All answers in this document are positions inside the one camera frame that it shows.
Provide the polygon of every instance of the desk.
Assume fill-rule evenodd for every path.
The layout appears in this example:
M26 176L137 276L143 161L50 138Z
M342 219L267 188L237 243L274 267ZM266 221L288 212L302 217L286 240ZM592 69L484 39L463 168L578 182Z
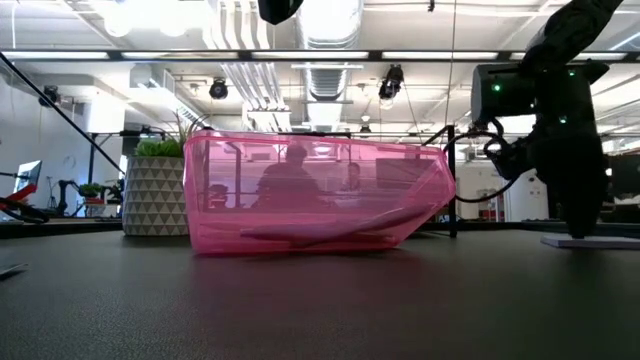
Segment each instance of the desk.
M5 240L31 269L0 282L0 359L639 359L640 252L539 239L244 259L121 232Z

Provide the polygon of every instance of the pink plastic bag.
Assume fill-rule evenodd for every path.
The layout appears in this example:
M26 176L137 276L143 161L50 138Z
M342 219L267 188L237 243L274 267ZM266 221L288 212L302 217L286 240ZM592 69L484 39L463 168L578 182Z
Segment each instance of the pink plastic bag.
M204 254L389 249L455 194L437 148L200 131L185 160L191 244Z

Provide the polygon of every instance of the person sitting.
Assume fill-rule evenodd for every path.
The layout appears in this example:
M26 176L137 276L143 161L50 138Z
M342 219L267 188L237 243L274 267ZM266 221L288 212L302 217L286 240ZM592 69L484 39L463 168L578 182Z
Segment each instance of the person sitting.
M307 151L299 145L287 149L285 162L269 165L258 182L258 201L254 206L303 207L320 201L321 190L302 167Z
M349 163L347 167L347 180L342 185L341 191L359 191L360 190L360 165L357 163Z

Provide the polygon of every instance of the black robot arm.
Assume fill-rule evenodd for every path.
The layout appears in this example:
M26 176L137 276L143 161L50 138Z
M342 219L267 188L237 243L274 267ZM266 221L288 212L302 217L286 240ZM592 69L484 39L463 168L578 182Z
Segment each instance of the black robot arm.
M554 13L530 42L520 64L476 67L467 137L490 135L487 157L509 185L535 169L558 195L569 233L595 228L606 194L604 154L590 85L608 70L603 63L568 63L602 32L622 0L574 0ZM513 143L487 133L505 116L535 115L531 133ZM490 145L499 144L491 151Z
M573 0L556 11L531 39L522 60L526 71L558 70L591 45L622 0Z

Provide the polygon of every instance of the computer screen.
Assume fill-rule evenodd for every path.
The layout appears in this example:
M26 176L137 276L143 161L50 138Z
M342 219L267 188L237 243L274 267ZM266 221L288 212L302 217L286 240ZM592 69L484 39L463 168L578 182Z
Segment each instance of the computer screen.
M30 163L22 164L18 167L18 178L16 178L16 185L13 189L14 193L24 189L27 185L38 186L38 179L40 178L40 169L42 168L42 161L32 161Z

